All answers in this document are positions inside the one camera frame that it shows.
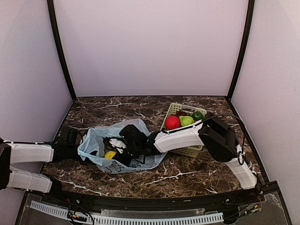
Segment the light green round fruit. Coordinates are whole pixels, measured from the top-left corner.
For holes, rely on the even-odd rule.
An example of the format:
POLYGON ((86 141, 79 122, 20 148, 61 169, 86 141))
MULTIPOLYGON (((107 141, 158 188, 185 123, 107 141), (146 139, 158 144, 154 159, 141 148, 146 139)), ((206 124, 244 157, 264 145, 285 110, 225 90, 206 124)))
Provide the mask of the light green round fruit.
POLYGON ((194 123, 194 119, 192 116, 180 116, 179 120, 180 120, 180 125, 182 127, 189 126, 194 123))

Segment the light blue printed plastic bag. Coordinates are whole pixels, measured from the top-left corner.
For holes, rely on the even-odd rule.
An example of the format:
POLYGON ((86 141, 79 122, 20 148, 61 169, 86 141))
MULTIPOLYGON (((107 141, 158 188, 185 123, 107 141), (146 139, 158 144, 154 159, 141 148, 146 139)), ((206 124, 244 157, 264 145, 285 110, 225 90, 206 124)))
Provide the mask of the light blue printed plastic bag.
POLYGON ((83 141, 78 146, 78 155, 82 160, 89 159, 99 170, 109 174, 141 172, 157 167, 164 160, 167 155, 166 153, 156 156, 139 155, 131 159, 128 164, 124 164, 116 159, 105 158, 105 154, 108 153, 109 150, 105 146, 103 139, 105 137, 120 138, 119 133, 126 125, 134 125, 139 131, 146 135, 150 134, 142 119, 125 120, 111 126, 92 127, 88 130, 83 141))

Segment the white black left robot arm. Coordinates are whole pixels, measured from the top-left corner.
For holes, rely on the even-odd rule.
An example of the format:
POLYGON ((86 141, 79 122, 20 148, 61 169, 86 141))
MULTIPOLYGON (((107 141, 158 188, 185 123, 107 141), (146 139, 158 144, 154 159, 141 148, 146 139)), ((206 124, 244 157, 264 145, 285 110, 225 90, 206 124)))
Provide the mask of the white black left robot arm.
POLYGON ((75 143, 55 142, 13 142, 0 140, 0 189, 15 188, 47 193, 55 204, 66 201, 66 193, 53 186, 51 179, 40 173, 33 173, 13 167, 16 164, 35 162, 61 162, 67 159, 79 161, 75 143))

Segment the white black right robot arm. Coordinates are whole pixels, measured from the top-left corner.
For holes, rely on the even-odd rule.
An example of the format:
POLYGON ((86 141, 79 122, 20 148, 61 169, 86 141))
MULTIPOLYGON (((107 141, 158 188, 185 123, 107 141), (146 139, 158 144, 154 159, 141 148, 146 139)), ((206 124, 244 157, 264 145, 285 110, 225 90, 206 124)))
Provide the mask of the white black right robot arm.
POLYGON ((140 155, 145 157, 167 153, 174 149, 204 146, 212 158, 229 167, 243 190, 239 199, 250 203, 262 192, 262 183, 244 155, 244 145, 238 142, 235 131, 220 115, 207 113, 204 119, 173 130, 161 130, 146 136, 134 125, 120 131, 122 147, 117 147, 114 160, 129 166, 140 155))

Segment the yellow lemon fruit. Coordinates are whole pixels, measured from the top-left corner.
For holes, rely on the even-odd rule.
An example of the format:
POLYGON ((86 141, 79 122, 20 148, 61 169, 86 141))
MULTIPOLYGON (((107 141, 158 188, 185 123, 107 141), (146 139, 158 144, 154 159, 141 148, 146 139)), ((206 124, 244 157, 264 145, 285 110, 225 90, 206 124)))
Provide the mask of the yellow lemon fruit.
POLYGON ((113 157, 116 155, 116 153, 117 153, 117 152, 115 152, 115 151, 108 151, 108 152, 105 154, 104 158, 106 158, 106 159, 113 159, 113 157))

